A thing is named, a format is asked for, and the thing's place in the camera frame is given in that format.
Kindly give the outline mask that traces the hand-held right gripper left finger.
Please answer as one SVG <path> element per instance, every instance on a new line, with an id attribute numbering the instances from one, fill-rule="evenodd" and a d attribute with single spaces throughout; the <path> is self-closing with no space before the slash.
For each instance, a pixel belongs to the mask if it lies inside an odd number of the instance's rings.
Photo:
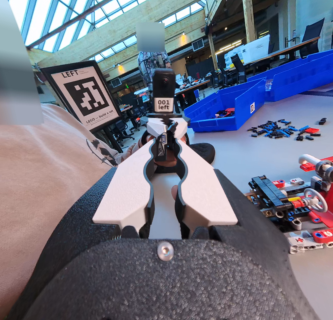
<path id="1" fill-rule="evenodd" d="M 92 218 L 94 223 L 116 224 L 139 231 L 153 221 L 155 203 L 150 181 L 156 155 L 156 139 L 150 140 L 122 162 Z"/>

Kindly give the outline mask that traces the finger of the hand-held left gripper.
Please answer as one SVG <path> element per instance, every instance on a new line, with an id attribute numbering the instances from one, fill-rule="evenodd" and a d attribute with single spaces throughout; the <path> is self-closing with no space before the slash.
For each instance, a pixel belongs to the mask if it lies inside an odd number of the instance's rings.
<path id="1" fill-rule="evenodd" d="M 167 131 L 167 125 L 162 118 L 148 118 L 147 132 L 157 138 L 159 135 Z"/>
<path id="2" fill-rule="evenodd" d="M 181 139 L 187 132 L 188 122 L 185 121 L 183 118 L 171 118 L 170 120 L 178 123 L 173 133 L 173 137 Z"/>

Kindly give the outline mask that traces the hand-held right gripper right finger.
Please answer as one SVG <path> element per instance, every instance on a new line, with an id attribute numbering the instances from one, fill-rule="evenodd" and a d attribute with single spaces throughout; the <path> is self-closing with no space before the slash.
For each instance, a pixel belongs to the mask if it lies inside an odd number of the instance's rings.
<path id="1" fill-rule="evenodd" d="M 175 140 L 176 173 L 180 178 L 175 213 L 181 237 L 198 227 L 235 226 L 238 219 L 223 190 L 217 172 L 180 139 Z"/>

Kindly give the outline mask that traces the long black lego piece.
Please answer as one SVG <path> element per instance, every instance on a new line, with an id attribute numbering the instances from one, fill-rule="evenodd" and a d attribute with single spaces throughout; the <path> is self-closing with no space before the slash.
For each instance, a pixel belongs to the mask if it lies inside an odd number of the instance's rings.
<path id="1" fill-rule="evenodd" d="M 156 157 L 155 162 L 160 163 L 167 160 L 168 150 L 173 150 L 174 134 L 177 129 L 178 122 L 172 121 L 166 130 L 161 130 L 158 133 L 156 140 Z"/>

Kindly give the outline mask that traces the lego car chassis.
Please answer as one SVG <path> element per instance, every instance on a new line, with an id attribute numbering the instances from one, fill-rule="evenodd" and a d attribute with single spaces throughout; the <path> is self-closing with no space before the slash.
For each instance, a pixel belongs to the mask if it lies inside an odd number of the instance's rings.
<path id="1" fill-rule="evenodd" d="M 298 159 L 305 172 L 314 171 L 310 182 L 300 178 L 271 181 L 253 177 L 245 196 L 284 235 L 289 253 L 333 247 L 333 158 L 302 155 Z"/>

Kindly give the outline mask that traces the person's left forearm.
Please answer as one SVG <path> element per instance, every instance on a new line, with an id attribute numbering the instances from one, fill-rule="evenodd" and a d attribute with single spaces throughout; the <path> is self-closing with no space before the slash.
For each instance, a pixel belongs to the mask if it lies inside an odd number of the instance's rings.
<path id="1" fill-rule="evenodd" d="M 127 148 L 127 151 L 122 154 L 120 162 L 123 162 L 124 160 L 128 159 L 131 155 L 133 155 L 136 151 L 138 151 L 143 146 L 142 140 L 139 139 L 137 143 L 134 143 L 130 145 Z"/>

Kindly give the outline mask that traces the person's left hand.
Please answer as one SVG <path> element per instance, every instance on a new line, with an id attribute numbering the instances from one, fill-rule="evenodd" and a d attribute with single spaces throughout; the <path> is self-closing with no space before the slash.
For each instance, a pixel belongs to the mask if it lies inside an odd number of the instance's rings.
<path id="1" fill-rule="evenodd" d="M 174 167 L 177 164 L 177 158 L 172 150 L 167 150 L 166 160 L 157 161 L 154 160 L 155 164 L 161 167 Z"/>

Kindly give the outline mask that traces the black wrist rest pad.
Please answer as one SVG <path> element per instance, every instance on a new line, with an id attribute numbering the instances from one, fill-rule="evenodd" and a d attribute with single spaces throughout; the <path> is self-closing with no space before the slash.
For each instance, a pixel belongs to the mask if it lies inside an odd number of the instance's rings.
<path id="1" fill-rule="evenodd" d="M 215 148 L 210 143 L 194 143 L 188 145 L 193 151 L 195 151 L 206 162 L 212 164 L 215 159 Z"/>

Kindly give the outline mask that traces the black framed marker sign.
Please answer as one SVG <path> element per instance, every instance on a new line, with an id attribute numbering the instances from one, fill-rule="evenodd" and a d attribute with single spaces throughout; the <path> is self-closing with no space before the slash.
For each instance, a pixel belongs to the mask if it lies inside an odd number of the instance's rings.
<path id="1" fill-rule="evenodd" d="M 65 108 L 92 133 L 122 118 L 95 60 L 40 70 Z"/>

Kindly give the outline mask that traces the blue bin with square label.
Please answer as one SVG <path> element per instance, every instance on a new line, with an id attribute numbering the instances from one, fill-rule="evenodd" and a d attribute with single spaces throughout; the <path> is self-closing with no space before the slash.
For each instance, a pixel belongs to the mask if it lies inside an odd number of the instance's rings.
<path id="1" fill-rule="evenodd" d="M 221 89 L 184 110 L 194 132 L 235 131 L 264 105 L 265 79 Z"/>

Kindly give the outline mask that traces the black office chair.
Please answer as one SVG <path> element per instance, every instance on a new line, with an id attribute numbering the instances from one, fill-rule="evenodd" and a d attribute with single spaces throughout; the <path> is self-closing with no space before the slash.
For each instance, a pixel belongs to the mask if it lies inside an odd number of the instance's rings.
<path id="1" fill-rule="evenodd" d="M 306 30 L 302 39 L 302 42 L 306 42 L 308 40 L 311 40 L 313 38 L 319 37 L 323 23 L 325 18 L 322 18 L 321 20 L 306 26 Z M 308 55 L 318 53 L 318 40 L 312 41 L 311 43 L 305 44 L 302 48 L 299 50 L 300 57 L 304 59 Z"/>
<path id="2" fill-rule="evenodd" d="M 246 68 L 242 63 L 238 54 L 231 56 L 232 63 L 237 71 L 237 84 L 243 84 L 247 82 Z"/>

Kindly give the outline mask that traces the pile of black blue pins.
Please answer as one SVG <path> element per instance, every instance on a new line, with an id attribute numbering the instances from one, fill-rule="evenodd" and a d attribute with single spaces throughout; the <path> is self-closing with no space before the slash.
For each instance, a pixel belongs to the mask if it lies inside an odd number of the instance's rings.
<path id="1" fill-rule="evenodd" d="M 284 118 L 277 121 L 268 120 L 258 126 L 250 127 L 246 131 L 252 138 L 286 138 L 297 142 L 302 142 L 304 140 L 313 141 L 315 138 L 322 136 L 319 128 L 309 125 L 295 127 L 291 121 Z"/>

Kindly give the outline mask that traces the long blue storage bin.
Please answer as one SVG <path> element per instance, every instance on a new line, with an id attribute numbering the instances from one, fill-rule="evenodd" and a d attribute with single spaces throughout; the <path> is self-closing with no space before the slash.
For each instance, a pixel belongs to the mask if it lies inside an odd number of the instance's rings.
<path id="1" fill-rule="evenodd" d="M 333 50 L 314 53 L 305 59 L 287 64 L 249 77 L 247 82 L 265 79 L 265 100 L 279 101 L 314 89 L 333 81 Z"/>

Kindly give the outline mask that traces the long wooden desk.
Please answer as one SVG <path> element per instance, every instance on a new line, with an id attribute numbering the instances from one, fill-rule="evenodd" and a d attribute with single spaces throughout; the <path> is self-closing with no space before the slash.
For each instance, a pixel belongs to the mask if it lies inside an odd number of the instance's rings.
<path id="1" fill-rule="evenodd" d="M 317 42 L 320 38 L 321 38 L 320 36 L 314 37 L 312 39 L 309 39 L 309 40 L 306 40 L 304 42 L 298 43 L 294 46 L 287 47 L 287 48 L 284 48 L 282 50 L 269 53 L 269 54 L 267 54 L 265 56 L 262 56 L 262 57 L 257 57 L 254 60 L 244 62 L 244 65 L 260 62 L 262 60 L 266 60 L 266 59 L 269 59 L 269 58 L 272 58 L 272 57 L 275 57 L 275 56 L 279 56 L 279 55 L 289 55 L 289 57 L 292 58 L 294 52 L 299 51 L 301 48 L 307 48 L 312 43 Z"/>

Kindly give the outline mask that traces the black desk mat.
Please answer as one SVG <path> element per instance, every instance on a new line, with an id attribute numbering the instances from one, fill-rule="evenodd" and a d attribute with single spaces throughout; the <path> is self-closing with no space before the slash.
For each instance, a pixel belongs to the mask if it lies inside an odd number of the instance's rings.
<path id="1" fill-rule="evenodd" d="M 329 91 L 305 91 L 300 93 L 302 95 L 310 95 L 310 96 L 320 96 L 320 97 L 333 97 L 333 90 Z"/>

